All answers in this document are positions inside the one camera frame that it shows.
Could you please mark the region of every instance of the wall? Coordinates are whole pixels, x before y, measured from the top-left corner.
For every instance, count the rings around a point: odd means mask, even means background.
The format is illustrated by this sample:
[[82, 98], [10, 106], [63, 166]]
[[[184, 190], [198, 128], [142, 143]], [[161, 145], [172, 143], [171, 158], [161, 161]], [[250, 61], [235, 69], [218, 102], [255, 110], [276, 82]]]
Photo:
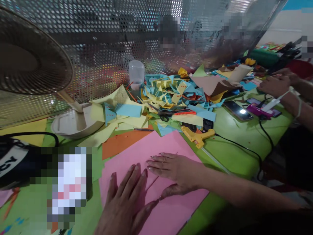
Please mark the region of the wall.
[[272, 41], [282, 44], [299, 39], [302, 35], [303, 15], [301, 14], [301, 8], [308, 7], [313, 8], [313, 0], [289, 0], [258, 45]]

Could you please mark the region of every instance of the fan base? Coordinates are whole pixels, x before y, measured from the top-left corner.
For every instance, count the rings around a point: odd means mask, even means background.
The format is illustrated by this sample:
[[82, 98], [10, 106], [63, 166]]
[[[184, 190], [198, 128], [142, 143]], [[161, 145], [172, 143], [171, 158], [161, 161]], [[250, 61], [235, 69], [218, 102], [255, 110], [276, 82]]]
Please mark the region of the fan base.
[[91, 103], [82, 104], [83, 113], [69, 109], [57, 116], [51, 125], [52, 132], [66, 139], [80, 139], [96, 132], [104, 122], [91, 118], [91, 105]]

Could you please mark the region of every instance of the green table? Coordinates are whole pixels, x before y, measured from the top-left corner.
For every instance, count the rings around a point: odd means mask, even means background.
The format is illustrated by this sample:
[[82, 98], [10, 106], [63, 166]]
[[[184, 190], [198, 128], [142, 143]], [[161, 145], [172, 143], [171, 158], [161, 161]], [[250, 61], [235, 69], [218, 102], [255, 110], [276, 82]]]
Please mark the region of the green table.
[[[206, 76], [203, 66], [195, 72], [194, 76]], [[263, 100], [263, 96], [258, 95], [256, 90], [252, 90], [245, 95], [245, 99], [255, 97], [256, 99]], [[265, 130], [271, 136], [274, 144], [277, 144], [284, 132], [292, 121], [292, 116], [283, 107], [277, 107], [283, 112], [277, 118], [272, 120], [263, 121]], [[241, 122], [232, 116], [225, 108], [217, 108], [216, 122], [214, 123], [214, 130], [219, 135], [238, 142], [247, 148], [257, 152], [262, 159], [270, 152], [271, 145], [268, 138], [261, 130], [258, 119], [255, 117], [251, 121]], [[50, 130], [51, 121], [47, 123], [47, 131]], [[190, 144], [191, 148], [202, 160], [203, 163], [216, 166], [216, 164], [207, 156], [201, 149], [197, 149], [193, 143], [183, 135], [185, 140]], [[77, 146], [81, 140], [63, 140], [60, 137], [62, 146]], [[50, 136], [45, 137], [43, 146], [53, 146], [53, 138]], [[258, 169], [258, 158], [253, 153], [245, 151], [236, 145], [225, 141], [217, 136], [205, 140], [204, 148], [215, 156], [227, 169], [234, 174], [241, 177], [250, 179]], [[93, 157], [93, 177], [98, 179], [101, 175], [101, 170], [104, 162], [101, 160], [102, 147], [98, 148], [98, 155]], [[12, 207], [7, 219], [0, 225], [0, 232], [6, 226], [14, 224], [11, 230], [6, 234], [49, 234], [50, 231], [46, 230], [46, 199], [49, 196], [47, 193], [49, 188], [49, 180], [47, 184], [31, 185], [21, 189], [14, 206]], [[0, 216], [3, 216], [8, 204], [5, 204], [0, 209]], [[195, 211], [191, 219], [181, 230], [181, 235], [196, 234], [202, 229], [206, 228], [209, 224], [215, 221], [217, 214], [227, 205], [227, 202], [210, 193], [206, 199], [201, 203], [199, 208]], [[92, 234], [99, 217], [102, 212], [99, 184], [98, 180], [93, 183], [93, 196], [87, 202], [86, 207], [81, 208], [80, 212], [75, 217], [75, 226], [73, 227], [73, 235], [86, 235]], [[17, 225], [15, 220], [18, 218], [27, 219], [23, 224]]]

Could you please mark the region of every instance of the orange paper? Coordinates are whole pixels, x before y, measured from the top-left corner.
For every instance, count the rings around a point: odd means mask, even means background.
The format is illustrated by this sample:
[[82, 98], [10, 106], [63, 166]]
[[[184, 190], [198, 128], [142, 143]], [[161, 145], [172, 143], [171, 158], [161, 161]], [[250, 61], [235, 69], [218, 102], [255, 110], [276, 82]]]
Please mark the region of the orange paper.
[[[145, 129], [153, 130], [153, 127], [150, 124], [149, 127]], [[127, 149], [138, 140], [142, 139], [150, 133], [151, 132], [148, 131], [133, 130], [109, 138], [106, 142], [102, 144], [102, 160], [121, 153], [122, 151], [124, 151], [125, 149]]]

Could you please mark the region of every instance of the plastic bottle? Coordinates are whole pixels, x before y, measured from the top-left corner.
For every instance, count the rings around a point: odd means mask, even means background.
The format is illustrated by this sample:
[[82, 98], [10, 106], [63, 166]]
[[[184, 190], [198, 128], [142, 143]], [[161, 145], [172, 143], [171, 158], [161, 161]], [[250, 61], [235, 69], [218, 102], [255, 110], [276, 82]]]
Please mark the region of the plastic bottle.
[[144, 81], [144, 65], [139, 60], [132, 60], [129, 62], [129, 81], [132, 90], [139, 90]]

